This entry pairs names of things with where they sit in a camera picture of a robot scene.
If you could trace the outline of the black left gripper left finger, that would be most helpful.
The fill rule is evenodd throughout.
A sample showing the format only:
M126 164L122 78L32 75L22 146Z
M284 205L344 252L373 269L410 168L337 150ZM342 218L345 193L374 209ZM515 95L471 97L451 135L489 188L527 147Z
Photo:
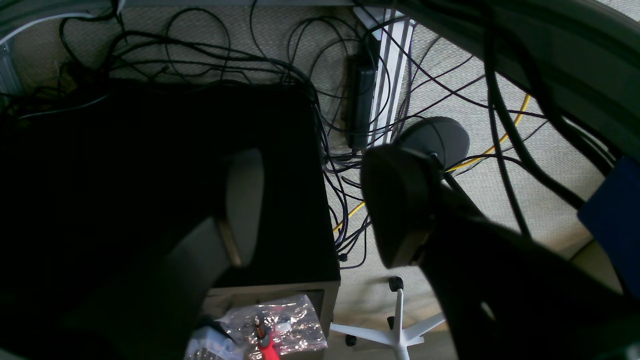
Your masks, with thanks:
M222 213L203 219L167 258L165 309L172 321L193 321L217 278L251 263L264 191L261 151L250 148L234 154L222 188Z

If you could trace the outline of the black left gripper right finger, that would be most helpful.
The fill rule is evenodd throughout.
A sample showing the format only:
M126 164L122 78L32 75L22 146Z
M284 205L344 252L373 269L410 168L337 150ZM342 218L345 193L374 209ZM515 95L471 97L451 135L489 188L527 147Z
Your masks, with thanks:
M485 265L486 244L497 226L466 192L442 182L436 159L395 145L369 150L362 162L362 194L386 268L416 267L425 276L441 307L450 311L463 302L494 310L495 285Z

